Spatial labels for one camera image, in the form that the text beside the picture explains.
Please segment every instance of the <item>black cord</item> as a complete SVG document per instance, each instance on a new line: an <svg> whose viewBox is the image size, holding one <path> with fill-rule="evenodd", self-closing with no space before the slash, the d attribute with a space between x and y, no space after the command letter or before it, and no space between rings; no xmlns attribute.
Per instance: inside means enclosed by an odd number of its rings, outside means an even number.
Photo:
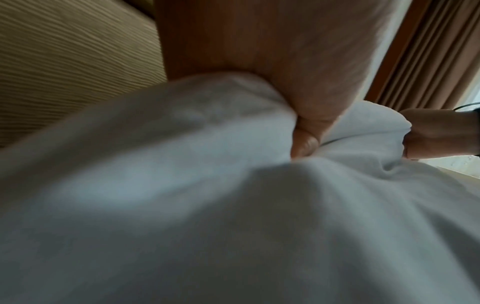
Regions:
<svg viewBox="0 0 480 304"><path fill-rule="evenodd" d="M453 110L454 110L454 111L457 111L457 110L460 110L460 109L463 109L463 108L466 108L466 107L469 107L469 106L477 106L477 105L480 105L480 102L474 102L474 103L471 103L471 104L459 106L459 107L456 107L456 108L453 109Z"/></svg>

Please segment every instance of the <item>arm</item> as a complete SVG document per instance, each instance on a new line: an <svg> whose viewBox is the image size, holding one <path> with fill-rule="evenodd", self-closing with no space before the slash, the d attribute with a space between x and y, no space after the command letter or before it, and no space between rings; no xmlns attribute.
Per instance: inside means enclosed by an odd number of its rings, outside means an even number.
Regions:
<svg viewBox="0 0 480 304"><path fill-rule="evenodd" d="M248 71L298 114L292 156L318 147L368 74L391 0L156 0L169 79Z"/></svg>
<svg viewBox="0 0 480 304"><path fill-rule="evenodd" d="M480 153L480 123L477 112L408 109L411 122L403 145L409 159L438 158Z"/></svg>

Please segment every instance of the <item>skin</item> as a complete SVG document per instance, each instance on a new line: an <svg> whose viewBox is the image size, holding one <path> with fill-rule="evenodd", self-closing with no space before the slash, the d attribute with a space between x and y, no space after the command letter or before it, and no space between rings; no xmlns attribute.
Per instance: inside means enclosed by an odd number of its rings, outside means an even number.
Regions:
<svg viewBox="0 0 480 304"><path fill-rule="evenodd" d="M169 80L247 71L298 114L292 157L310 155L369 71L392 0L156 0Z"/></svg>
<svg viewBox="0 0 480 304"><path fill-rule="evenodd" d="M406 158L480 154L480 123L476 112L408 109L402 114L411 122L411 131L403 141Z"/></svg>

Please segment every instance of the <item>white fabric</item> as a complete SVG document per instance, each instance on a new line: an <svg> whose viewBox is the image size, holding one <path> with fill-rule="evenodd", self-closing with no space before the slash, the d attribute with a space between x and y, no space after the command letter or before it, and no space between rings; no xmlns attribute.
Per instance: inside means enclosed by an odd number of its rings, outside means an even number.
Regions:
<svg viewBox="0 0 480 304"><path fill-rule="evenodd" d="M248 74L90 108L0 154L0 303L480 303L480 190L357 102L313 157Z"/></svg>

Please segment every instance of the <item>brown curtain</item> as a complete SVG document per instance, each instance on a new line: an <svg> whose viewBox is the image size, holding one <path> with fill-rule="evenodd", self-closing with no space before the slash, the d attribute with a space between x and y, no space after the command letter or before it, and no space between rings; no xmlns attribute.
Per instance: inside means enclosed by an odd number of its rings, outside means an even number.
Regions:
<svg viewBox="0 0 480 304"><path fill-rule="evenodd" d="M432 1L379 104L454 107L480 68L480 0Z"/></svg>

